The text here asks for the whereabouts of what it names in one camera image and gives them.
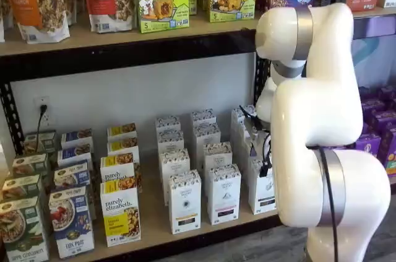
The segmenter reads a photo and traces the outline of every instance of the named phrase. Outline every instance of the floor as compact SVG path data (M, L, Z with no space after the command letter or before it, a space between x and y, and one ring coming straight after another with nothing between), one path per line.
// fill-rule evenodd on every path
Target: floor
M306 229L277 227L157 262L299 262ZM396 262L396 195L369 244L364 261Z

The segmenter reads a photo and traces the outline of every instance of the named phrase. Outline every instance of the white robotic arm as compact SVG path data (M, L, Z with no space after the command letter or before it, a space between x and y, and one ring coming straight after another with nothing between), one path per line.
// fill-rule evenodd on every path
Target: white robotic arm
M334 241L321 157L307 146L351 144L361 134L352 38L353 16L344 4L274 8L257 26L257 53L273 61L272 80L256 110L270 121L278 213L285 225L309 228L307 250L315 262L334 261ZM306 78L301 78L304 59ZM389 207L389 179L371 154L342 150L325 156L339 261L362 261Z

